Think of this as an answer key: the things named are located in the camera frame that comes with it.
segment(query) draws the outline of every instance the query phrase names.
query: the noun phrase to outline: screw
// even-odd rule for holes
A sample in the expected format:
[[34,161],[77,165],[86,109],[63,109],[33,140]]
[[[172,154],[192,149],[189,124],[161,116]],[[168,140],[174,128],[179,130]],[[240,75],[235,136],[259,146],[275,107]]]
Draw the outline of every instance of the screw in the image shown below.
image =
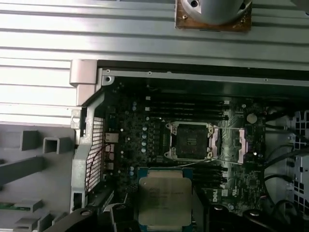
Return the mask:
[[88,215],[90,215],[90,211],[83,211],[83,212],[81,213],[81,215],[82,215],[82,216],[88,216]]
[[208,159],[211,159],[211,158],[212,158],[212,152],[208,152],[208,153],[207,153],[207,158],[208,158]]

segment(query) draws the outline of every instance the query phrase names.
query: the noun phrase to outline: metal frame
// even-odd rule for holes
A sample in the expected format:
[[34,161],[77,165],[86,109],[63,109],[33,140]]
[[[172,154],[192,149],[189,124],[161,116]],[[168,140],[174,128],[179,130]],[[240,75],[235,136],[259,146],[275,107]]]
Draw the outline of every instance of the metal frame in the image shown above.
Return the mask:
[[309,70],[308,16],[290,0],[253,1],[252,30],[245,34],[177,30],[174,4],[161,0],[24,3],[0,0],[0,121],[6,124],[69,127],[71,111],[81,109],[69,84],[77,58]]
[[86,128],[84,136],[80,138],[80,144],[76,150],[73,163],[72,163],[72,180],[71,180],[71,212],[74,206],[74,194],[80,193],[82,195],[82,207],[87,205],[86,194],[89,188],[86,186],[86,172],[87,172],[87,160],[90,151],[93,146],[96,146],[94,142],[94,130],[95,130],[95,110],[102,104],[105,99],[105,95],[100,95],[92,104],[87,108]]

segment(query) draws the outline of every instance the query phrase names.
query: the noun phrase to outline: cable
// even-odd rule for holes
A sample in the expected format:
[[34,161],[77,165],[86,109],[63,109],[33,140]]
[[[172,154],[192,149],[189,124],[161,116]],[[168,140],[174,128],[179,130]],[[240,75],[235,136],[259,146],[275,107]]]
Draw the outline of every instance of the cable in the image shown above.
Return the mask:
[[295,136],[297,136],[300,140],[303,140],[307,143],[309,143],[309,139],[307,139],[305,136],[301,135],[300,133],[296,132],[295,130],[288,128],[288,127],[282,127],[282,126],[273,126],[266,124],[265,125],[267,128],[275,129],[275,130],[280,130],[280,131],[288,131],[290,133],[293,133]]
[[276,205],[275,205],[275,207],[274,207],[274,209],[273,209],[273,211],[272,211],[272,213],[271,213],[272,216],[274,216],[274,215],[276,214],[276,212],[279,210],[279,208],[280,208],[281,205],[286,204],[286,203],[290,204],[290,205],[294,208],[294,210],[296,211],[296,213],[297,213],[298,216],[299,216],[299,215],[302,215],[301,212],[299,211],[299,209],[297,209],[297,207],[294,205],[293,202],[291,202],[291,201],[289,201],[289,200],[281,200],[281,201],[278,201],[278,202],[276,203]]
[[270,161],[268,161],[265,166],[264,166],[264,169],[274,165],[275,163],[278,163],[282,160],[285,160],[287,158],[292,158],[294,156],[299,156],[299,155],[307,155],[309,154],[309,148],[304,148],[304,149],[301,149],[301,150],[296,150],[296,151],[292,151],[292,152],[289,152],[289,153],[285,153],[277,158],[274,158]]
[[280,178],[280,179],[283,179],[285,180],[286,182],[289,182],[289,183],[292,183],[293,182],[293,179],[287,175],[282,175],[282,174],[273,174],[273,175],[269,175],[267,177],[264,178],[264,182],[272,179],[272,178]]
[[187,167],[187,166],[191,166],[197,163],[209,163],[211,161],[221,161],[221,162],[227,162],[227,163],[232,163],[232,164],[236,164],[236,165],[242,165],[241,163],[236,163],[236,162],[232,162],[232,161],[228,161],[228,160],[222,160],[222,159],[205,159],[205,160],[201,160],[201,161],[197,161],[197,162],[193,162],[193,163],[188,163],[188,164],[183,164],[183,165],[179,165],[179,166],[175,166],[172,168],[180,168],[180,167]]
[[278,150],[280,150],[281,148],[284,148],[284,147],[290,147],[290,148],[292,149],[291,151],[294,150],[294,145],[292,145],[292,144],[280,145],[280,146],[276,147],[275,149],[273,149],[273,150],[270,152],[270,154],[269,154],[269,155],[267,156],[267,158],[266,158],[266,161],[269,161],[270,158],[276,153],[276,151],[278,151]]
[[269,191],[266,187],[266,181],[265,181],[265,169],[262,170],[262,182],[263,182],[263,188],[264,188],[264,191],[265,191],[265,194],[267,196],[267,199],[270,201],[270,204],[272,207],[274,207],[275,203],[274,201],[272,200],[272,198],[270,197],[270,194],[269,194]]

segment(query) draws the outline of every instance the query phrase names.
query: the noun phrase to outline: ventilation grille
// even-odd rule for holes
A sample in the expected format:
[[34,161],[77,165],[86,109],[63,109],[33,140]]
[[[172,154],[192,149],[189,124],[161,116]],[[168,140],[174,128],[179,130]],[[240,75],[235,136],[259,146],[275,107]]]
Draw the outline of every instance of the ventilation grille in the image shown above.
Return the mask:
[[[306,130],[309,129],[309,112],[300,111],[299,115],[296,117],[295,131],[303,136],[306,136]],[[295,150],[305,148],[304,141],[300,141],[298,137],[295,138],[294,147]]]
[[103,118],[94,118],[92,146],[86,165],[86,192],[91,191],[100,182],[103,158],[103,125]]
[[[295,131],[302,136],[306,136],[306,130],[309,130],[309,111],[300,111],[296,114]],[[294,148],[300,150],[305,148],[305,141],[295,137]],[[295,180],[294,180],[294,203],[298,206],[300,212],[309,216],[308,193],[306,191],[304,180],[308,173],[308,160],[306,157],[294,157],[295,160]]]

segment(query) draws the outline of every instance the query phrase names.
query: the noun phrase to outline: black cable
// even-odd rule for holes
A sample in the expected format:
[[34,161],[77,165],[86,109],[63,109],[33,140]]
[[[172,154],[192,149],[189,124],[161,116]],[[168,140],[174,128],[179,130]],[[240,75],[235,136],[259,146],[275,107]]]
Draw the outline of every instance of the black cable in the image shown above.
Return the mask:
[[307,143],[309,143],[309,139],[307,139],[305,136],[301,135],[300,133],[296,132],[295,130],[291,129],[291,128],[287,128],[287,127],[282,127],[282,126],[273,126],[273,125],[269,125],[266,124],[265,125],[266,128],[271,128],[271,129],[275,129],[275,130],[280,130],[280,131],[288,131],[290,133],[293,133],[295,136],[297,136],[300,140],[303,140]]
[[269,121],[273,121],[273,120],[276,120],[276,119],[279,119],[281,117],[284,117],[286,116],[287,114],[291,113],[291,112],[294,112],[294,110],[282,110],[282,111],[277,111],[277,112],[274,112],[270,115],[267,115],[265,117],[265,122],[269,122]]
[[274,203],[274,201],[272,200],[272,198],[270,197],[269,191],[268,191],[268,189],[267,189],[267,187],[266,187],[265,169],[262,170],[262,182],[263,182],[263,188],[264,188],[265,194],[266,194],[266,196],[267,196],[267,199],[270,201],[271,207],[274,207],[275,203]]
[[289,200],[281,200],[281,201],[278,201],[272,211],[272,216],[274,216],[276,214],[276,212],[279,210],[280,206],[283,205],[283,204],[286,204],[288,203],[289,205],[291,205],[294,210],[296,211],[297,215],[300,216],[302,215],[301,212],[299,211],[299,209],[295,206],[295,204]]
[[293,179],[287,175],[282,175],[282,174],[273,174],[273,175],[269,175],[267,177],[264,178],[264,182],[272,179],[272,178],[280,178],[280,179],[283,179],[285,180],[286,182],[289,182],[289,183],[292,183],[293,182]]
[[299,155],[308,155],[308,154],[309,154],[309,148],[304,148],[304,149],[301,149],[301,150],[296,150],[296,151],[292,151],[292,152],[289,152],[289,153],[285,153],[285,154],[267,162],[264,166],[264,169],[274,165],[275,163],[278,163],[282,160],[285,160],[287,158],[292,158],[294,156],[299,156]]
[[275,149],[273,149],[270,154],[266,157],[266,161],[269,161],[270,158],[276,153],[276,151],[280,150],[281,148],[284,148],[284,147],[290,147],[293,151],[294,150],[294,145],[293,144],[284,144],[284,145],[280,145],[278,147],[276,147]]

